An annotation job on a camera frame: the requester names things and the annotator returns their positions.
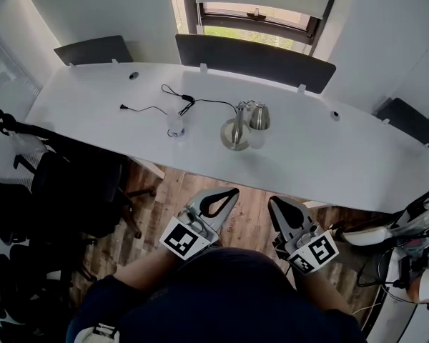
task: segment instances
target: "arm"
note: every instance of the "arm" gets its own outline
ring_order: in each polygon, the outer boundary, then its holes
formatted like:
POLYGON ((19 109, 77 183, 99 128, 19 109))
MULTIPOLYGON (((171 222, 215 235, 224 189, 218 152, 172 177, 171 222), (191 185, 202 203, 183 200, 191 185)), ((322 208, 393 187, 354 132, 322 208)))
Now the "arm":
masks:
POLYGON ((351 314, 350 307, 345 299, 319 271, 307 275, 294 269, 292 269, 292 272, 298 292, 319 309, 322 311, 336 309, 345 314, 351 314))
POLYGON ((121 268, 114 278, 141 292, 153 292, 181 263, 182 259, 166 247, 159 247, 121 268))

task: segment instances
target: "dark shirt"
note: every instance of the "dark shirt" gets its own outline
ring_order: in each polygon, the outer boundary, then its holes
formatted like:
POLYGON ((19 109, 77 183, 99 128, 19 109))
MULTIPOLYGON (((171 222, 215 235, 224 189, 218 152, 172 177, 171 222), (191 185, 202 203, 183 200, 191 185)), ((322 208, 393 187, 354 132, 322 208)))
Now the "dark shirt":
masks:
POLYGON ((263 254, 219 248, 181 267, 150 297, 107 277, 92 286, 67 334, 97 323, 132 342, 365 342, 354 317, 321 312, 263 254))

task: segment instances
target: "power cord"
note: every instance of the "power cord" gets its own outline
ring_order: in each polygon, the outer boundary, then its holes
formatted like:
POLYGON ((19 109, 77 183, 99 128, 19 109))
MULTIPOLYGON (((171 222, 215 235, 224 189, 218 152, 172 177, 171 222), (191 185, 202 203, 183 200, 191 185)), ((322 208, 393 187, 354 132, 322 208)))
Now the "power cord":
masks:
MULTIPOLYGON (((388 253, 388 252, 389 252, 389 251, 391 251, 392 249, 394 249, 394 248, 388 249, 388 250, 387 250, 386 252, 384 252, 384 253, 381 255, 381 257, 380 257, 380 261, 378 262, 378 279, 380 279, 380 265, 381 265, 381 261, 382 261, 383 257, 386 255, 386 253, 388 253)), ((398 301, 398 302, 407 302, 408 304, 414 304, 414 305, 416 305, 416 304, 417 304, 417 303, 415 303, 415 302, 411 302, 411 301, 408 301, 408 300, 402 299, 402 298, 400 298, 400 297, 397 297, 397 296, 395 296, 395 295, 391 294, 391 293, 387 290, 386 284, 394 284, 394 282, 383 282, 383 281, 377 281, 377 282, 370 282, 370 283, 360 284, 360 283, 359 283, 359 278, 360 278, 360 276, 362 275, 362 272, 363 272, 364 267, 365 267, 365 265, 366 265, 366 264, 367 264, 367 262, 363 265, 363 267, 361 268, 361 270, 359 271, 359 273, 357 273, 356 285, 358 285, 359 287, 369 287, 369 286, 376 286, 376 285, 380 285, 380 286, 381 286, 381 288, 383 289, 383 291, 384 291, 386 294, 388 294, 388 295, 389 295, 393 300, 398 301)))
POLYGON ((420 233, 418 233, 418 234, 416 234, 416 235, 409 235, 409 236, 407 236, 407 235, 405 235, 404 237, 401 237, 400 239, 404 239, 405 241, 404 242, 402 242, 402 243, 400 243, 400 244, 398 244, 398 245, 395 245, 394 247, 392 247, 392 248, 389 248, 388 250, 386 250, 382 255, 381 255, 381 257, 380 257, 380 260, 378 261, 378 265, 377 265, 377 274, 378 274, 378 281, 375 281, 375 282, 368 282, 368 283, 360 283, 360 277, 362 276, 362 274, 363 274, 363 271, 364 271, 364 268, 365 268, 365 266, 367 265, 367 263, 368 263, 368 261, 366 262, 366 263, 364 263, 364 265, 363 265, 363 267, 360 269, 360 271, 357 273, 357 279, 356 279, 356 285, 358 286, 358 287, 369 287, 369 286, 377 286, 377 285, 386 285, 386 284, 394 284, 394 282, 384 282, 384 281, 381 281, 381 276, 380 276, 380 265, 381 265, 381 261, 383 260, 383 258, 385 257, 385 255, 388 253, 388 252, 390 252, 390 251, 392 251, 392 250, 394 250, 394 248, 398 248, 398 247, 402 247, 402 246, 404 246, 404 245, 406 245, 406 244, 408 244, 409 242, 411 242, 411 241, 413 241, 413 240, 416 240, 416 239, 424 239, 424 238, 426 238, 426 237, 429 237, 429 234, 426 234, 426 232, 428 232, 429 231, 429 227, 427 228, 427 229, 424 229, 424 230, 422 230, 420 233))
POLYGON ((354 314, 356 314, 356 313, 358 313, 358 312, 360 312, 362 310, 371 309, 372 307, 375 307, 375 306, 381 305, 381 304, 382 304, 382 302, 377 302, 374 305, 370 305, 370 306, 367 306, 367 307, 361 307, 360 309, 357 309, 355 312, 352 312, 351 315, 354 315, 354 314))
POLYGON ((158 107, 156 107, 156 106, 148 106, 147 108, 143 108, 143 109, 133 109, 133 108, 130 108, 130 107, 128 107, 128 106, 125 106, 125 105, 121 104, 121 105, 119 106, 119 108, 120 108, 120 109, 128 109, 128 110, 130 110, 130 111, 146 111, 147 109, 155 108, 155 109, 157 109, 158 111, 161 111, 163 114, 167 115, 167 113, 165 113, 164 111, 162 111, 160 108, 158 108, 158 107))
MULTIPOLYGON (((178 94, 175 90, 173 90, 173 89, 172 89, 170 86, 168 86, 167 84, 163 84, 163 85, 161 85, 160 89, 161 89, 164 93, 171 94, 171 95, 175 95, 175 96, 179 96, 181 99, 183 99, 183 100, 185 100, 185 101, 188 101, 188 102, 189 102, 189 103, 186 105, 186 107, 185 107, 185 108, 183 108, 181 111, 179 111, 179 112, 178 112, 178 114, 179 114, 180 116, 184 116, 184 115, 187 113, 187 111, 189 111, 189 110, 190 110, 190 109, 195 105, 195 103, 196 103, 197 101, 207 101, 207 102, 209 102, 209 103, 222 103, 222 104, 227 104, 228 106, 231 106, 231 107, 234 109, 235 114, 237 114, 237 109, 236 109, 233 105, 231 105, 231 103, 227 103, 226 101, 221 101, 221 100, 208 100, 208 99, 194 99, 194 98, 192 98, 192 96, 190 96, 190 95, 186 95, 186 94, 178 94)), ((129 110, 129 111, 146 111, 146 110, 148 110, 148 109, 154 108, 154 109, 157 109, 158 111, 161 111, 163 114, 167 115, 167 113, 166 113, 165 111, 163 111, 162 109, 160 109, 160 108, 159 108, 159 107, 157 107, 157 106, 148 106, 147 108, 143 108, 143 109, 133 109, 133 108, 130 108, 129 106, 125 106, 125 105, 121 104, 121 105, 119 106, 119 108, 120 108, 120 109, 126 109, 126 110, 129 110)))
POLYGON ((179 97, 181 97, 181 99, 183 99, 183 100, 185 100, 185 101, 188 101, 189 103, 188 103, 188 105, 186 105, 186 107, 185 108, 183 108, 181 111, 179 111, 179 115, 180 116, 184 116, 186 113, 187 113, 187 111, 189 111, 194 105, 195 105, 195 103, 196 102, 198 102, 198 101, 207 101, 208 103, 222 103, 222 104, 227 104, 228 106, 231 106, 233 109, 234 109, 234 111, 235 111, 235 114, 237 114, 237 109, 233 106, 233 105, 231 105, 231 103, 227 103, 226 101, 221 101, 221 100, 208 100, 208 99, 194 99, 192 96, 190 96, 190 95, 186 95, 186 94, 178 94, 175 90, 173 90, 170 86, 168 86, 167 84, 163 84, 161 87, 160 87, 160 89, 164 92, 164 93, 167 93, 167 94, 171 94, 171 95, 175 95, 175 96, 179 96, 179 97))

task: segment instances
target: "black cable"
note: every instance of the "black cable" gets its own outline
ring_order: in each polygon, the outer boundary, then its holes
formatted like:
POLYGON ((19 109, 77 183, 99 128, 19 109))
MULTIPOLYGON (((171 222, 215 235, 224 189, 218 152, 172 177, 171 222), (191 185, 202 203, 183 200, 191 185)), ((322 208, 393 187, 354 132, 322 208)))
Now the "black cable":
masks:
POLYGON ((158 108, 156 106, 148 106, 147 108, 143 108, 143 109, 133 109, 133 108, 130 108, 128 106, 121 104, 121 106, 119 108, 120 109, 128 109, 130 111, 146 111, 147 109, 155 108, 155 109, 161 111, 163 114, 167 115, 167 113, 165 113, 164 111, 162 111, 160 108, 158 108))
POLYGON ((209 103, 221 103, 221 104, 227 104, 228 106, 231 106, 234 111, 235 114, 237 114, 237 109, 231 105, 231 103, 227 103, 226 101, 222 101, 222 100, 208 100, 208 99, 194 99, 192 96, 190 95, 186 95, 186 94, 178 94, 175 90, 173 90, 170 86, 168 86, 167 84, 163 84, 161 85, 160 89, 167 94, 171 94, 171 95, 175 95, 175 96, 180 96, 183 100, 188 101, 188 105, 186 105, 185 108, 183 108, 181 111, 179 111, 179 115, 180 116, 184 116, 187 111, 189 111, 197 101, 207 101, 209 103))
MULTIPOLYGON (((390 252, 390 251, 391 251, 391 250, 393 250, 394 248, 396 248, 396 247, 393 247, 393 248, 391 248, 391 249, 388 249, 386 252, 384 252, 384 253, 381 255, 381 257, 380 257, 380 261, 378 262, 378 279, 380 279, 380 278, 381 278, 381 277, 380 277, 380 264, 381 264, 381 261, 382 261, 383 257, 386 255, 386 253, 390 252)), ((389 295, 392 299, 394 299, 395 301, 399 301, 399 302, 407 302, 408 304, 414 304, 414 305, 418 305, 418 304, 425 304, 425 302, 418 302, 418 303, 416 303, 416 302, 412 302, 412 301, 408 301, 408 300, 402 299, 402 298, 400 298, 400 297, 397 297, 397 296, 395 296, 395 295, 391 294, 391 293, 387 290, 386 284, 394 284, 394 282, 370 282, 370 283, 366 283, 366 284, 360 284, 360 283, 359 283, 359 278, 360 278, 360 276, 362 275, 362 272, 363 272, 363 270, 364 270, 364 268, 365 268, 365 265, 366 265, 366 264, 367 264, 367 262, 366 262, 366 263, 364 263, 364 265, 363 265, 363 267, 361 268, 361 270, 357 273, 356 285, 358 285, 359 287, 369 287, 369 286, 380 285, 380 286, 381 286, 381 288, 383 288, 383 291, 385 291, 385 292, 386 292, 386 294, 388 294, 388 295, 389 295)))
POLYGON ((364 270, 364 268, 365 268, 365 265, 368 263, 368 261, 367 261, 366 263, 364 263, 363 267, 362 267, 362 268, 360 269, 360 271, 357 273, 356 285, 357 285, 358 287, 369 287, 369 286, 376 286, 376 285, 379 285, 379 284, 382 284, 382 285, 386 285, 386 284, 394 284, 394 282, 381 281, 381 276, 380 276, 380 265, 381 265, 381 261, 383 260, 384 256, 386 255, 386 253, 388 253, 388 252, 390 252, 390 251, 394 250, 394 248, 402 247, 402 246, 404 246, 404 245, 408 244, 409 242, 411 242, 411 241, 413 241, 413 240, 416 240, 416 239, 424 239, 424 238, 426 238, 426 237, 429 237, 429 234, 425 234, 428 230, 429 230, 429 227, 428 227, 427 229, 422 230, 422 232, 420 232, 420 233, 418 233, 418 234, 416 234, 416 235, 405 236, 405 238, 404 238, 404 237, 401 237, 401 239, 405 239, 405 241, 404 241, 404 242, 402 242, 402 243, 400 243, 400 244, 398 244, 398 245, 395 245, 395 246, 394 246, 394 247, 392 247, 392 248, 389 248, 388 250, 386 250, 386 251, 381 255, 380 260, 378 261, 378 265, 377 265, 377 270, 378 270, 378 271, 377 271, 377 275, 378 275, 378 279, 379 279, 379 281, 375 281, 375 282, 368 282, 368 283, 364 283, 364 284, 360 283, 360 277, 362 276, 362 274, 363 274, 363 270, 364 270))
POLYGON ((208 101, 209 103, 223 103, 223 104, 227 104, 228 106, 231 106, 234 109, 235 114, 237 114, 237 109, 233 105, 231 105, 231 103, 227 103, 226 101, 222 101, 222 100, 208 100, 208 99, 197 99, 196 101, 208 101))

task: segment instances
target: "person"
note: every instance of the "person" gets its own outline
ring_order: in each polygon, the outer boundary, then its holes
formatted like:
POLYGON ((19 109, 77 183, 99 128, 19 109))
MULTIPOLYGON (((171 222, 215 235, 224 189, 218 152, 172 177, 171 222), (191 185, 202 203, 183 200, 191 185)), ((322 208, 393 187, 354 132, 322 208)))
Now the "person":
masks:
POLYGON ((365 342, 347 302, 319 271, 294 271, 297 291, 270 258, 210 247, 186 262, 165 247, 95 283, 66 343, 98 323, 132 342, 365 342))

